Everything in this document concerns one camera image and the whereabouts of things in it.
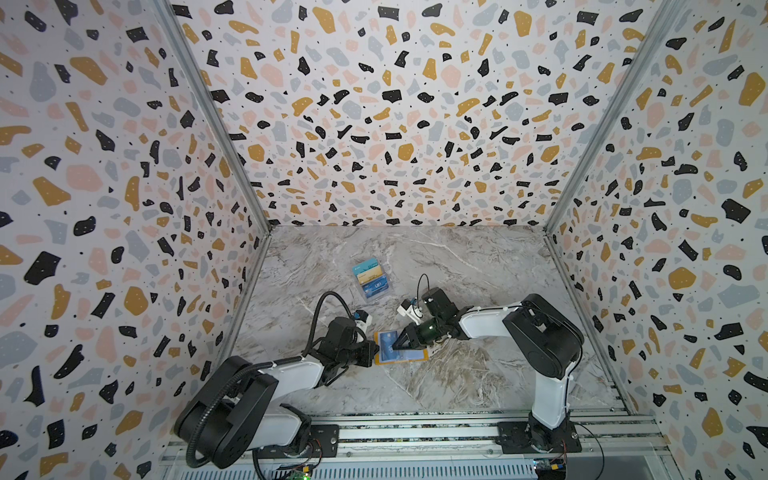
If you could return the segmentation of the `yellow card holder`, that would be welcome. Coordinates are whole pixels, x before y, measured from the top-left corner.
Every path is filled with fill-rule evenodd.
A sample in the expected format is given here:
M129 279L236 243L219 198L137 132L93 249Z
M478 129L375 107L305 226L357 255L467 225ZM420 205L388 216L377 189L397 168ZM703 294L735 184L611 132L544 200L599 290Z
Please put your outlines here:
M379 346L378 333L379 332L376 332L374 334L374 340L375 340L376 344ZM396 364L396 363L421 362L421 361L427 361L429 359L429 354L428 354L428 350L427 349L423 349L423 350L405 350L405 351L400 351L401 352L401 359L399 361L382 363L380 361L379 352L380 352L380 346L379 346L379 351L376 353L375 358L374 358L374 363L376 365L390 365L390 364Z

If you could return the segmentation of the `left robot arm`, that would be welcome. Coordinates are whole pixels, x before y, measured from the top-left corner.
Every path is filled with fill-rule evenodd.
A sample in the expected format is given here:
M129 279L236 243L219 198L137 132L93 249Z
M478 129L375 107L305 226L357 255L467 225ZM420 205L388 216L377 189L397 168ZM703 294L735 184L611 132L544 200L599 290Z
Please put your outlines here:
M352 366L372 366L379 347L366 336L368 325L368 313L357 310L335 318L306 354L260 364L240 356L225 360L174 424L174 434L187 444L187 466L224 469L262 447L303 454L311 442L311 417L283 398L329 386Z

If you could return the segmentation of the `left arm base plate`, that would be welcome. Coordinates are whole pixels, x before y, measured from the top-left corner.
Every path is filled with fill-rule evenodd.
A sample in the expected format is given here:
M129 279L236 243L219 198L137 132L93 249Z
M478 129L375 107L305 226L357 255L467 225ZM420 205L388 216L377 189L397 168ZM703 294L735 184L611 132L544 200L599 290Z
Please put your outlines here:
M335 458L339 446L337 424L301 427L294 440L285 446L268 445L255 449L259 459L299 462L309 459Z

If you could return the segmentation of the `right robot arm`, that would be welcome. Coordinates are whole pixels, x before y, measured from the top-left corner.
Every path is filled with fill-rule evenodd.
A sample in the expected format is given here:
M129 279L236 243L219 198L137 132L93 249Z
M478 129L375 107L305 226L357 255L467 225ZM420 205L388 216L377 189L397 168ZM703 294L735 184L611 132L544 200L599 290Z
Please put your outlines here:
M422 301L430 317L408 324L393 350L423 350L444 338L510 338L536 372L530 427L553 433L566 424L569 379L582 358L584 336L544 297L530 294L506 306L459 308L443 289L432 288Z

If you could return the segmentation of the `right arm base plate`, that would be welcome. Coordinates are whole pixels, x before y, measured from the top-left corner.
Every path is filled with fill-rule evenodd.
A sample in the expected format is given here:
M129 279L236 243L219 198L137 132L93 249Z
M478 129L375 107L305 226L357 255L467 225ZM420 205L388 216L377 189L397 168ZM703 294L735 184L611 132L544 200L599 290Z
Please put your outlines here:
M574 424L568 419L554 430L538 420L499 422L496 443L504 454L580 453L582 446Z

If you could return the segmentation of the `dark blue credit card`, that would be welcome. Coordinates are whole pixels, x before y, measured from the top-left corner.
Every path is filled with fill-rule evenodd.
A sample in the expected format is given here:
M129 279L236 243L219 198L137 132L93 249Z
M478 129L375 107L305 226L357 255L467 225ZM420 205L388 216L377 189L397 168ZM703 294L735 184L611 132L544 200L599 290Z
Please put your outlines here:
M399 334L396 330L378 333L379 357L382 363L395 362L401 359L401 352L393 348L398 336Z

